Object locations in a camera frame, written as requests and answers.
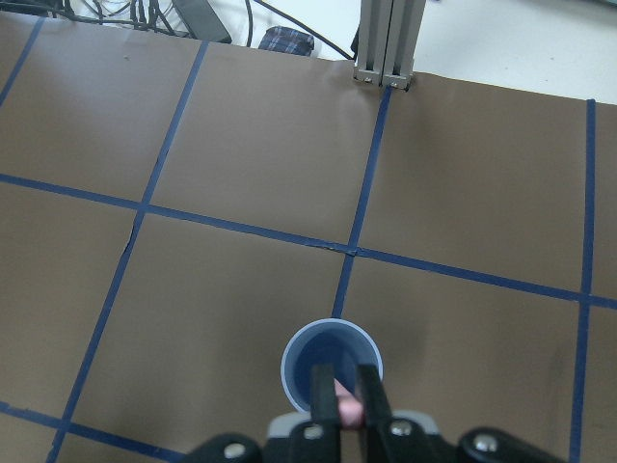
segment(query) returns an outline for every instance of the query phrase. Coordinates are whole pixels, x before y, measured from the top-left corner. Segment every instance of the metal post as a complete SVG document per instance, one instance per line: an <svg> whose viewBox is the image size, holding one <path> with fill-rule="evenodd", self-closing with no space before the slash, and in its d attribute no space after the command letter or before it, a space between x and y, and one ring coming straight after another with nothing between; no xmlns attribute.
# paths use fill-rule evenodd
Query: metal post
<svg viewBox="0 0 617 463"><path fill-rule="evenodd" d="M354 77L408 89L426 0L362 0Z"/></svg>

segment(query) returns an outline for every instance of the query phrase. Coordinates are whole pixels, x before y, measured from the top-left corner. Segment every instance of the cable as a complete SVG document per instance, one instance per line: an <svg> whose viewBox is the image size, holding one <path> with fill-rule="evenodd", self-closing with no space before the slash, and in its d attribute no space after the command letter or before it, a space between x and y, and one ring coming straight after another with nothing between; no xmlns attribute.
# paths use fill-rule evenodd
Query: cable
<svg viewBox="0 0 617 463"><path fill-rule="evenodd" d="M249 36L247 37L247 47L251 47L253 41L253 9L251 8L251 0L244 0L247 4L247 15L249 16Z"/></svg>
<svg viewBox="0 0 617 463"><path fill-rule="evenodd" d="M158 19L158 12L156 11L156 0L148 1L148 27L156 24L156 20Z"/></svg>
<svg viewBox="0 0 617 463"><path fill-rule="evenodd" d="M105 17L105 14L103 14L103 9L101 8L98 0L93 0L93 2L96 5L96 15L98 16L98 23L102 24L103 17Z"/></svg>
<svg viewBox="0 0 617 463"><path fill-rule="evenodd" d="M166 14L171 10L172 5L174 3L170 3L170 7L164 12L161 12L161 6L158 3L158 0L150 0L151 2L153 2L154 4L154 10L155 10L155 16L154 16L154 25L156 25L156 19L157 18L161 18L161 21L163 21L163 24L165 24L165 27L167 28L167 30L170 32L170 35L175 36L176 33L174 31L174 29L172 28L172 25L169 23L169 21L167 20Z"/></svg>
<svg viewBox="0 0 617 463"><path fill-rule="evenodd" d="M130 18L131 21L137 21L137 10L135 10L135 0L130 1Z"/></svg>
<svg viewBox="0 0 617 463"><path fill-rule="evenodd" d="M144 0L138 0L137 2L138 10L139 10L139 22L147 23L146 21L146 10L144 10Z"/></svg>
<svg viewBox="0 0 617 463"><path fill-rule="evenodd" d="M54 2L55 7L54 8L61 8L62 7L62 0L56 0ZM52 17L58 17L55 13L51 14Z"/></svg>
<svg viewBox="0 0 617 463"><path fill-rule="evenodd" d="M328 39L326 39L324 36L322 36L321 34L319 34L318 32L314 31L313 29L311 29L310 27L308 27L306 24L304 24L303 22L300 22L298 19L296 19L295 17L290 16L287 13L282 12L281 10L276 9L275 7L273 7L272 5L270 5L269 3L264 2L263 0L253 0L255 3L257 3L258 5L261 5L264 8L267 8L268 10L270 10L272 13L279 15L280 17L283 17L285 19L287 19L288 21L293 22L296 26L299 26L301 28L303 28L305 31L307 31L309 34L313 34L314 36L316 36L318 39L320 39L321 41L323 41L324 43L326 43L332 50L337 51L340 55L342 55L343 57L345 57L345 59L347 60L352 60L353 57L347 53L345 50L343 50L342 48L340 48L339 46L337 46L336 44L332 43L331 41L329 41Z"/></svg>
<svg viewBox="0 0 617 463"><path fill-rule="evenodd" d="M124 4L124 5L123 5L120 9L115 10L114 12L107 14L107 16L108 16L108 17L112 17L112 16L115 16L115 15L117 15L117 14L120 14L120 13L122 13L124 10L126 10L128 7L130 7L130 5L131 5L131 3L130 3L130 2L125 3L125 4Z"/></svg>
<svg viewBox="0 0 617 463"><path fill-rule="evenodd" d="M32 0L20 0L26 3L11 3L11 2L6 2L4 0L0 0L0 6L6 6L6 7L21 7L21 8L28 8L30 10L33 11L37 11L37 12L48 12L48 13L55 13L55 14L59 14L60 16L64 16L67 19L70 19L71 21L75 21L75 22L86 22L89 24L98 24L99 20L98 19L94 19L92 17L85 17L85 16L80 16L78 14L75 13L69 13L65 10L60 10L57 8L52 8L52 7L48 7L46 5L42 5L39 4L37 2L34 2ZM150 29L153 30L155 32L160 32L162 34L166 34L168 36L174 35L172 33L170 33L169 31L165 30L165 29L161 29L158 27L148 27L145 24L140 24L139 22L135 22L135 21L127 21L127 20L123 20L123 19L103 19L102 21L103 24L128 24L130 26L133 27L140 27L144 30Z"/></svg>
<svg viewBox="0 0 617 463"><path fill-rule="evenodd" d="M97 11L97 10L95 10L95 9L94 9L94 8L90 5L90 3L88 3L86 0L81 0L81 3L83 3L83 4L86 6L86 8L87 8L88 10L90 10L90 13L98 15L98 11Z"/></svg>

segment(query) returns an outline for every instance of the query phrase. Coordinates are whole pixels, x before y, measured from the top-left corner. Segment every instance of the plaid fabric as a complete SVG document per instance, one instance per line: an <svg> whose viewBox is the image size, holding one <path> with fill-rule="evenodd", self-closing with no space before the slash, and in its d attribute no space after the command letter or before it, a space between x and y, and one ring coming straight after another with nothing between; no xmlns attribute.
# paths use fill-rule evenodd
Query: plaid fabric
<svg viewBox="0 0 617 463"><path fill-rule="evenodd" d="M289 27L276 26L266 31L259 48L262 50L291 53L292 55L310 56L315 46L315 39L310 34L296 31Z"/></svg>

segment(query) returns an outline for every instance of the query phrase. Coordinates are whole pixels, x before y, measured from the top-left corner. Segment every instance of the plastic cup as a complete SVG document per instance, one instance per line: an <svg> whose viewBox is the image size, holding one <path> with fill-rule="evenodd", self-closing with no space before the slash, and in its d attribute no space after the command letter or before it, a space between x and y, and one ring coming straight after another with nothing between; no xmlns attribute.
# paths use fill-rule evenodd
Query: plastic cup
<svg viewBox="0 0 617 463"><path fill-rule="evenodd" d="M374 365L384 375L379 349L365 330L338 318L313 321L291 338L281 360L282 388L299 412L310 410L312 367L322 364L333 365L335 378L350 392L358 365Z"/></svg>

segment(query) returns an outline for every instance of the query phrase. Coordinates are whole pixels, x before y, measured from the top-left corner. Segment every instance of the grid line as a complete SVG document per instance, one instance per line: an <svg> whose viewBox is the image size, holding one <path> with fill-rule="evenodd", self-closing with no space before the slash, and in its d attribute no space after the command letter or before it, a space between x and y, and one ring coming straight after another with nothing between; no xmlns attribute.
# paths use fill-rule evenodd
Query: grid line
<svg viewBox="0 0 617 463"><path fill-rule="evenodd" d="M139 231L142 224L144 223L144 217L146 216L146 207L148 206L149 201L152 199L154 188L156 187L156 183L161 175L163 165L165 164L165 160L169 152L169 148L172 144L172 141L174 140L174 136L177 132L182 113L186 108L189 96L191 94L191 91L193 90L193 86L195 84L195 80L197 79L197 74L200 70L206 50L207 42L202 42L200 45L200 49L198 50L195 57L195 61L193 62L193 65L191 66L191 69L189 71L189 75L186 79L186 83L184 84L182 94L180 95L177 106L175 107L174 115L165 135L165 139L159 151L158 157L156 159L156 164L154 165L154 169L152 170L152 173L150 175L148 185L146 187L146 190L144 191L144 196L142 198L142 201L140 202L137 213L135 214L133 230L131 231L128 243L126 244L126 247L122 252L122 255L118 262L118 266L116 267L114 278L112 279L112 283L110 284L107 296L105 297L105 302L103 303L103 307L98 317L98 321L96 322L92 337L90 339L90 342L88 343L88 348L86 349L84 359L81 363L81 367L79 368L79 372L77 373L77 378L75 379L73 387L70 391L67 405L65 406L65 411L62 415L62 424L56 431L51 450L47 454L46 463L55 463L58 459L58 455L60 454L60 448L62 447L68 429L70 428L70 422L75 412L75 408L77 407L77 402L79 401L84 385L86 384L86 379L88 378L88 373L90 372L90 368L94 360L94 355L96 354L96 350L98 349L98 345L103 336L103 331L105 330L105 325L107 324L107 320L109 319L109 315L114 306L114 302L116 301L116 296L118 295L122 278L124 277L126 267L135 247L135 242L137 241Z"/></svg>
<svg viewBox="0 0 617 463"><path fill-rule="evenodd" d="M37 412L31 409L23 409L12 407L7 402L0 401L0 413L8 415L13 418L18 418L26 422L32 422L45 427L51 427L53 429L59 429L64 425L64 422L60 418L52 417L41 412ZM74 434L92 441L97 441L101 444L106 444L119 449L125 449L140 453L152 458L158 458L159 460L174 462L184 456L184 453L179 451L164 449L162 447L153 446L144 442L136 441L134 439L128 439L126 437L112 434L110 432L101 431L93 427L85 426L83 424L77 424L71 422L67 426L67 434Z"/></svg>
<svg viewBox="0 0 617 463"><path fill-rule="evenodd" d="M596 101L587 100L587 125L585 144L585 218L583 236L582 271L580 292L591 294L594 267L594 234L596 207ZM587 349L589 345L588 301L580 303L577 326L577 354L575 381L572 397L570 424L570 461L579 463L582 446L583 409L585 401L585 377L587 372Z"/></svg>
<svg viewBox="0 0 617 463"><path fill-rule="evenodd" d="M4 85L2 92L0 92L0 107L2 107L5 100L7 99L7 96L9 95L9 92L11 91L11 88L13 87L13 84L17 76L19 75L19 72L21 71L21 68L23 68L23 64L26 62L26 59L28 58L28 55L30 54L30 51L32 50L32 46L35 44L35 41L37 40L37 37L39 36L40 28L42 27L42 24L44 21L45 21L44 17L40 17L39 19L37 19L37 22L35 23L34 28L30 32L30 37L28 37L28 41L26 41L26 44L21 50L21 54L19 55L19 58L17 58L17 61L15 62L15 66L13 67L11 74L9 74L7 83Z"/></svg>
<svg viewBox="0 0 617 463"><path fill-rule="evenodd" d="M364 224L364 217L366 216L366 209L368 208L370 189L373 185L373 178L375 178L375 171L377 170L377 160L379 159L379 151L382 145L384 128L386 127L386 119L388 118L391 94L392 88L386 87L379 104L379 111L373 130L373 138L368 152L368 159L366 159L366 168L364 169L364 178L362 179L358 206L356 207L356 215L354 216L354 224L349 233L348 246L353 249L353 252L345 256L345 261L340 270L340 278L338 279L338 286L336 287L335 303L332 308L332 318L341 318L345 307L347 289L349 288L351 272L354 268L354 256L357 253L358 242L360 241L360 234L362 233L362 225Z"/></svg>
<svg viewBox="0 0 617 463"><path fill-rule="evenodd" d="M123 198L101 195L90 191L55 185L53 183L47 183L38 180L30 180L23 177L9 176L6 174L0 174L0 183L8 183L25 188L47 191L61 196L70 196L72 198L114 205L126 209L139 210L140 207L142 207L141 203L126 200ZM547 296L553 299L587 303L592 306L617 310L617 299L583 293L580 291L571 291L555 286L539 285L531 282L526 282L524 280L506 278L491 273L478 272L463 267L446 265L438 262L432 262L429 260L416 259L408 256L400 256L369 248L354 248L349 245L333 241L326 241L319 238L304 236L300 234L257 227L253 225L243 224L240 222L219 219L216 217L186 212L178 209L171 209L154 204L149 204L148 206L146 206L146 214L159 215L163 217L174 218L177 220L185 220L188 222L195 222L233 232L255 234L268 239L325 249L342 254L347 254L350 256L357 256L359 258L379 260L386 263L392 263L395 265L409 267L416 270L438 273L440 275L478 282L485 285L500 286L516 291L529 292L532 294Z"/></svg>

